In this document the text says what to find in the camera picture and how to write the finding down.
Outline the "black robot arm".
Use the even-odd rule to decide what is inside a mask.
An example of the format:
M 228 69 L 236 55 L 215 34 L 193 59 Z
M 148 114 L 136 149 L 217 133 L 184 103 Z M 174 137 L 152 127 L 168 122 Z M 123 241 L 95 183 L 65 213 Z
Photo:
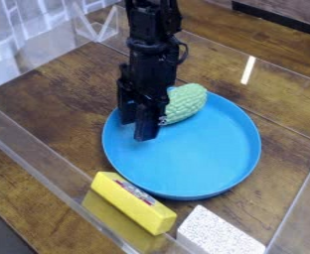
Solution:
M 122 124 L 136 124 L 134 139 L 142 142 L 158 136 L 170 103 L 168 88 L 176 84 L 189 46 L 176 37 L 182 31 L 177 0 L 125 0 L 125 5 L 130 59 L 119 66 L 118 109 Z

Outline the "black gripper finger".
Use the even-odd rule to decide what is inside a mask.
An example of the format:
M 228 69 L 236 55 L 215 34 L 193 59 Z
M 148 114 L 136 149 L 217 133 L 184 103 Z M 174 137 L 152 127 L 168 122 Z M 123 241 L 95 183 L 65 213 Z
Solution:
M 136 122 L 137 115 L 137 102 L 136 93 L 126 85 L 125 80 L 121 78 L 118 84 L 118 109 L 121 115 L 121 122 L 123 125 Z
M 165 103 L 140 103 L 136 115 L 134 139 L 140 142 L 156 139 L 161 129 L 161 118 L 166 115 Z

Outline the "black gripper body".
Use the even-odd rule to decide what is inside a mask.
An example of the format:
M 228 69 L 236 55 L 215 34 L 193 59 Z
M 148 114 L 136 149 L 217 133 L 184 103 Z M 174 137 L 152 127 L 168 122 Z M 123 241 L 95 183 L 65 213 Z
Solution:
M 176 82 L 178 65 L 189 56 L 189 46 L 178 39 L 153 45 L 129 39 L 128 47 L 130 60 L 121 65 L 119 101 L 168 104 L 168 88 Z

